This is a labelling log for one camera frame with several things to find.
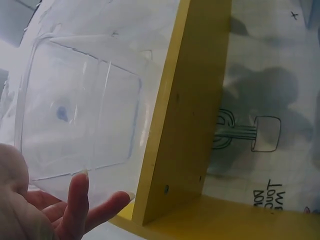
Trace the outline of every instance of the fingernail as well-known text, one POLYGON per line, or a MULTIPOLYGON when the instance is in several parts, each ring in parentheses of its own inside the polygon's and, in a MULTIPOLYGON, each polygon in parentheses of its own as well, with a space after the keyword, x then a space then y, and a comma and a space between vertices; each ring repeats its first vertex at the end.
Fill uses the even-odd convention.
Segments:
POLYGON ((86 178, 89 179, 89 173, 88 173, 88 170, 87 170, 87 169, 82 170, 80 173, 81 173, 81 174, 85 174, 85 175, 86 175, 86 178))
POLYGON ((126 194, 129 195, 129 197, 130 197, 130 202, 131 202, 133 199, 136 198, 136 195, 135 195, 133 192, 127 191, 126 194))

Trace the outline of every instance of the blue mark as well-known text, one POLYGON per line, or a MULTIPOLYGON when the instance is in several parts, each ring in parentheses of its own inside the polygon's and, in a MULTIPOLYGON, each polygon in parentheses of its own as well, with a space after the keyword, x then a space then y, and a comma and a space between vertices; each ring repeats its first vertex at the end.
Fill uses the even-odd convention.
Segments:
POLYGON ((63 120, 65 122, 69 122, 68 116, 67 116, 67 109, 64 106, 60 106, 58 108, 58 110, 56 111, 56 116, 60 120, 63 120))

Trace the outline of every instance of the finger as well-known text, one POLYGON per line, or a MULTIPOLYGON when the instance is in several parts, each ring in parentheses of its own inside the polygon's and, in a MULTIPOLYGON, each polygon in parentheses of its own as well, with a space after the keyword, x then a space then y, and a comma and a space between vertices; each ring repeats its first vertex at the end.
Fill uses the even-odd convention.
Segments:
POLYGON ((64 215, 66 208, 67 204, 61 201, 46 207, 42 212, 50 220, 50 223, 53 223, 64 215))
POLYGON ((61 202, 61 200, 59 200, 58 198, 40 190, 28 191, 25 199, 28 203, 32 204, 39 210, 43 210, 50 205, 61 202))
POLYGON ((87 216, 85 223, 85 233, 95 227, 109 221, 117 215, 134 198, 134 194, 128 194, 124 191, 115 193, 107 202, 92 209, 87 216))
POLYGON ((79 240, 84 235, 89 210, 88 172, 75 175, 70 183, 67 207, 56 234, 60 239, 79 240))

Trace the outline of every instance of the black marker drawing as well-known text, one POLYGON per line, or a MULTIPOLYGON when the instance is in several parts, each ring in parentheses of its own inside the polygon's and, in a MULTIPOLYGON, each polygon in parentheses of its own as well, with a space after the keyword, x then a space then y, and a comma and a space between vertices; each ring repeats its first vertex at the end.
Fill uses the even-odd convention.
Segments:
POLYGON ((293 11, 291 11, 291 17, 292 17, 292 18, 294 18, 295 20, 298 20, 298 19, 297 19, 297 16, 299 16, 299 14, 294 13, 293 11))
POLYGON ((257 116, 253 126, 236 125, 235 116, 220 109, 213 149, 227 148, 234 139, 252 141, 252 152, 270 153, 277 150, 281 134, 281 120, 275 116, 257 116))

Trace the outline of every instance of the white wall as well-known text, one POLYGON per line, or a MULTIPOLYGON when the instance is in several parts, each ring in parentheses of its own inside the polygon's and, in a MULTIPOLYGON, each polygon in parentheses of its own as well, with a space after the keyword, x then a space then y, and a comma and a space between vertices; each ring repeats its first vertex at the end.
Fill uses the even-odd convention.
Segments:
POLYGON ((15 47, 20 45, 24 29, 34 13, 34 8, 29 4, 34 5, 36 0, 22 1, 0 0, 0 39, 15 47))

